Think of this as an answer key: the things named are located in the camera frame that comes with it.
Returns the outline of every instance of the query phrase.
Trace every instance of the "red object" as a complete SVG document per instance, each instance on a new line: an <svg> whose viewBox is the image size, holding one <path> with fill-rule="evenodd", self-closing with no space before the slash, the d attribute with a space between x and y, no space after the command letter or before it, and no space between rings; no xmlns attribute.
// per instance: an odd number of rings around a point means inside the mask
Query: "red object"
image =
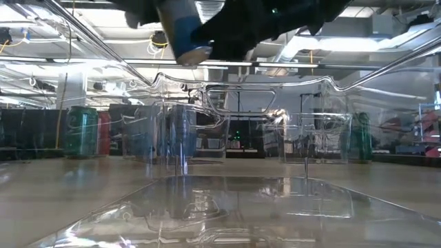
<svg viewBox="0 0 441 248"><path fill-rule="evenodd" d="M109 155L110 153L110 114L98 112L98 137L96 154Z"/></svg>

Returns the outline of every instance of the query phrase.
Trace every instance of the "blue can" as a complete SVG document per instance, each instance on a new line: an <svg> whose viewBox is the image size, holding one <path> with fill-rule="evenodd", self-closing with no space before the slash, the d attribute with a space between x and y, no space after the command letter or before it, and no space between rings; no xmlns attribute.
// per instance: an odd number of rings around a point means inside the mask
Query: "blue can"
<svg viewBox="0 0 441 248"><path fill-rule="evenodd" d="M192 42L191 35L202 25L194 0L158 0L157 11L176 62L197 65L209 58L208 42Z"/></svg>

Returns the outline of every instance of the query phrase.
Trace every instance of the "ceiling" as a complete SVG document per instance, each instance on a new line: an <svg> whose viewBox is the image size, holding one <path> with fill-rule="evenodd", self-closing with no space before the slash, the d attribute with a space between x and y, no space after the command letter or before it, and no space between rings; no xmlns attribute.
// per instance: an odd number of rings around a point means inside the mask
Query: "ceiling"
<svg viewBox="0 0 441 248"><path fill-rule="evenodd" d="M409 17L422 11L433 11L432 0L399 0L399 1L370 1L355 0L333 23L327 23L322 29L318 39L333 37L362 37L364 39L380 40L378 37L367 37L367 30L372 29L371 18L375 16L390 17L394 36L400 34ZM93 89L96 82L118 81L129 83L131 80L138 80L136 76L116 66L103 65L109 57L103 49L93 45L84 39L74 25L64 18L53 13L44 2L21 0L19 4L0 4L0 27L11 28L12 47L5 47L0 54L0 87L2 93L15 94L36 94L44 93L47 97L23 97L13 96L12 99L20 100L35 106L51 107L55 101L54 93L45 90L35 89L30 85L30 78L42 80L54 87L57 87L58 78L66 66L68 58L71 62L75 59L94 59L89 63L88 70L88 94L109 95L112 92L97 91ZM170 48L164 50L151 49L150 37L155 30L161 30L159 23L143 25L138 29L131 29L125 22L124 12L117 10L115 6L106 1L61 0L60 4L69 12L73 13L89 31L95 34L111 50L124 60L143 59L174 59ZM204 18L216 13L201 12ZM24 39L23 29L28 34ZM259 44L249 57L251 61L272 61L278 52L284 48L292 39L294 32L281 35L275 41L265 41ZM332 65L374 65L380 67L388 64L408 53L413 48L424 42L423 35L418 37L420 41L405 48L386 49L370 52L338 52L329 50L299 50L294 59L299 63L317 63ZM187 80L211 79L209 71L224 70L225 73L237 73L237 69L221 68L178 68L176 66L147 65L136 63L132 65L138 73L152 81L158 72L164 72L170 76ZM328 70L300 68L291 75L299 76L333 76L335 80L344 79L354 73L354 70ZM88 99L90 105L108 105L109 103L120 103L121 99Z"/></svg>

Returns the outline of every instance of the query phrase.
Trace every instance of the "transparent tray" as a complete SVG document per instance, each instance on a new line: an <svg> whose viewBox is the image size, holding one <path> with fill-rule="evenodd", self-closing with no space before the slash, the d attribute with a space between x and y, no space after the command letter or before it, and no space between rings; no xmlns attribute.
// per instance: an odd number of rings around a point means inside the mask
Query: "transparent tray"
<svg viewBox="0 0 441 248"><path fill-rule="evenodd" d="M440 223L321 180L178 176L29 247L439 247Z"/></svg>

